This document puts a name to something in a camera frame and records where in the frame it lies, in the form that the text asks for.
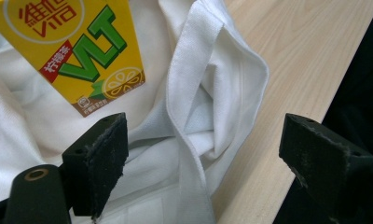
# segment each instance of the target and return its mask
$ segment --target vitasoy lemon tea carton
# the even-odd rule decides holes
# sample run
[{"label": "vitasoy lemon tea carton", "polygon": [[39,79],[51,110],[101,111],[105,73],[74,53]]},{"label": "vitasoy lemon tea carton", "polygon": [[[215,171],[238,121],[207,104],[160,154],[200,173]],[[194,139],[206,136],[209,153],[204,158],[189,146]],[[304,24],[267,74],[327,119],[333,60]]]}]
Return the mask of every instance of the vitasoy lemon tea carton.
[{"label": "vitasoy lemon tea carton", "polygon": [[0,33],[84,117],[145,82],[128,0],[0,0]]}]

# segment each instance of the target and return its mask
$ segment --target green vlt logo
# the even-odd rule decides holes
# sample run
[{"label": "green vlt logo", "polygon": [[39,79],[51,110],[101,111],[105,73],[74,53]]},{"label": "green vlt logo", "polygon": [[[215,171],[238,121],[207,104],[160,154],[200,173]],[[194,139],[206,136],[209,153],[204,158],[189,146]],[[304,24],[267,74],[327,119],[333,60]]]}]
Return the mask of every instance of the green vlt logo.
[{"label": "green vlt logo", "polygon": [[111,48],[104,52],[85,34],[83,34],[73,47],[73,53],[81,66],[64,63],[59,69],[59,75],[95,82],[100,74],[93,60],[103,68],[107,68],[111,62],[121,53],[127,43],[111,24],[115,20],[115,14],[109,6],[106,6],[88,27],[88,32],[94,39],[104,36]]}]

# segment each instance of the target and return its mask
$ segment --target wooden table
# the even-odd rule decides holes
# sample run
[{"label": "wooden table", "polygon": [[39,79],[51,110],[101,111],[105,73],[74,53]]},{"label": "wooden table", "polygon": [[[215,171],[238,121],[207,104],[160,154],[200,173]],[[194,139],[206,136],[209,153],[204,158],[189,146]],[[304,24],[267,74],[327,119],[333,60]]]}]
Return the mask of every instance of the wooden table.
[{"label": "wooden table", "polygon": [[373,17],[373,0],[226,0],[268,63],[256,126],[213,196],[218,223],[271,223],[294,179],[278,150],[285,113],[322,121]]}]

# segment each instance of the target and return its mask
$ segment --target black fabric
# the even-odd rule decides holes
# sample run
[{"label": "black fabric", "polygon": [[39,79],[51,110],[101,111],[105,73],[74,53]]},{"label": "black fabric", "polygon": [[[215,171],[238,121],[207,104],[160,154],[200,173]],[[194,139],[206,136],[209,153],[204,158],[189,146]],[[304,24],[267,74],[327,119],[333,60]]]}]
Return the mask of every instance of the black fabric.
[{"label": "black fabric", "polygon": [[[340,84],[323,124],[373,154],[373,20]],[[295,180],[274,223],[336,222],[327,216]],[[355,217],[338,223],[373,224],[373,220],[360,209]]]}]

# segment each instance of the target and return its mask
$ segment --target red label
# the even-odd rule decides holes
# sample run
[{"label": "red label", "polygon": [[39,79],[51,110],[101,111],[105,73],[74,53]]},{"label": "red label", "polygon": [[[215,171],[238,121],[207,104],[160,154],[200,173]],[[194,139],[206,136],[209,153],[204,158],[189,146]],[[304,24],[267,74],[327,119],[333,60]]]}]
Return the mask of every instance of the red label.
[{"label": "red label", "polygon": [[50,83],[53,83],[58,76],[62,64],[67,62],[72,53],[73,47],[71,46],[70,41],[67,40],[58,50],[56,50],[52,57],[50,57],[39,71]]}]

